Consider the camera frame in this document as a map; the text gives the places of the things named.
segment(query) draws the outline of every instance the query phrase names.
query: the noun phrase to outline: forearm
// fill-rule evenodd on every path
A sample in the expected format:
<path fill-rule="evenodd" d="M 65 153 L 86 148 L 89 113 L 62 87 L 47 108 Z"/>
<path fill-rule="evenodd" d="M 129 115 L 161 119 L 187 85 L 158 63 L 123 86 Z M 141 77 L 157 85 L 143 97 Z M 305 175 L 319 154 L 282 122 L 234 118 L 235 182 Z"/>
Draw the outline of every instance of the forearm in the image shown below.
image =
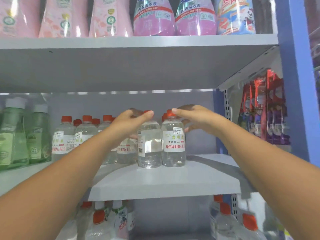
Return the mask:
<path fill-rule="evenodd" d="M 293 238 L 318 239 L 320 169 L 228 120 L 218 136 Z"/>
<path fill-rule="evenodd" d="M 2 238 L 55 239 L 114 147 L 113 134 L 112 129 L 102 131 L 3 195 Z"/>

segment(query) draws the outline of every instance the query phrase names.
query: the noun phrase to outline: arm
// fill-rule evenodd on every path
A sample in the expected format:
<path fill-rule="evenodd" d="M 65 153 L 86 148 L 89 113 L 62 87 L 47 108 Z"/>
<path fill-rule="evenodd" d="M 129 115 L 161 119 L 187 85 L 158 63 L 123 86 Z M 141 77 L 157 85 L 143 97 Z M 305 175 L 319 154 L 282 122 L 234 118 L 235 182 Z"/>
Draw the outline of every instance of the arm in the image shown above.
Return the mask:
<path fill-rule="evenodd" d="M 106 154 L 153 114 L 131 119 L 132 110 L 123 112 L 110 127 L 1 196 L 1 239 L 55 239 Z"/>
<path fill-rule="evenodd" d="M 259 191 L 295 240 L 320 236 L 320 169 L 250 134 L 199 105 L 172 111 L 221 139 L 249 181 Z"/>

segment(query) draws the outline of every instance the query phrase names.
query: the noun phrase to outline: hand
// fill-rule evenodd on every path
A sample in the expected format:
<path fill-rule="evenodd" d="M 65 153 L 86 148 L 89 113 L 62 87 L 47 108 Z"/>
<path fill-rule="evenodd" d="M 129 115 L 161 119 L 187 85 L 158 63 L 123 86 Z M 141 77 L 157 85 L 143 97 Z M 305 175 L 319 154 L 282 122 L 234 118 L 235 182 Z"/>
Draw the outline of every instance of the hand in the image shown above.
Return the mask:
<path fill-rule="evenodd" d="M 172 112 L 179 117 L 185 118 L 182 122 L 184 125 L 192 123 L 185 129 L 185 132 L 190 132 L 196 129 L 202 129 L 206 133 L 217 136 L 218 128 L 225 117 L 212 112 L 211 110 L 200 105 L 188 104 L 179 108 L 173 108 Z"/>
<path fill-rule="evenodd" d="M 114 147 L 118 146 L 126 138 L 137 139 L 138 128 L 154 116 L 153 111 L 143 113 L 134 108 L 121 113 L 109 126 L 109 132 L 113 131 Z"/>

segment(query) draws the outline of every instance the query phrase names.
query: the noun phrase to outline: pink detergent bottle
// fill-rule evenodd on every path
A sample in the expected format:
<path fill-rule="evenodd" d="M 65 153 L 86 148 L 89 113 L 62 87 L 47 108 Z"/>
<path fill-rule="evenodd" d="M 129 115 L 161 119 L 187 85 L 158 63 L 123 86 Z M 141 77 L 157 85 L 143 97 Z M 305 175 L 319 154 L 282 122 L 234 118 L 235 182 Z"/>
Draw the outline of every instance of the pink detergent bottle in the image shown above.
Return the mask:
<path fill-rule="evenodd" d="M 134 36 L 174 36 L 175 20 L 169 0 L 138 0 Z"/>
<path fill-rule="evenodd" d="M 88 37 L 88 0 L 47 0 L 39 38 Z"/>
<path fill-rule="evenodd" d="M 129 0 L 94 0 L 89 37 L 132 37 Z"/>
<path fill-rule="evenodd" d="M 40 0 L 0 0 L 0 38 L 37 38 Z"/>
<path fill-rule="evenodd" d="M 216 35 L 216 13 L 211 0 L 180 0 L 176 30 L 178 36 Z"/>

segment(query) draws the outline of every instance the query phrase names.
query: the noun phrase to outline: green bottle with white cap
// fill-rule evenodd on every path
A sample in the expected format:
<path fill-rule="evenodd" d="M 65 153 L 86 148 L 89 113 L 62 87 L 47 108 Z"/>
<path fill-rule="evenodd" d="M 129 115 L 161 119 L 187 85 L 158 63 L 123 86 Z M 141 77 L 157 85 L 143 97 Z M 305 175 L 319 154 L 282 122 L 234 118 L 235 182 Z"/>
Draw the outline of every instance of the green bottle with white cap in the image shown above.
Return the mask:
<path fill-rule="evenodd" d="M 0 127 L 0 171 L 29 164 L 23 125 L 26 99 L 8 98 Z"/>
<path fill-rule="evenodd" d="M 32 113 L 32 126 L 26 138 L 30 164 L 51 161 L 51 135 L 48 105 L 36 104 Z"/>

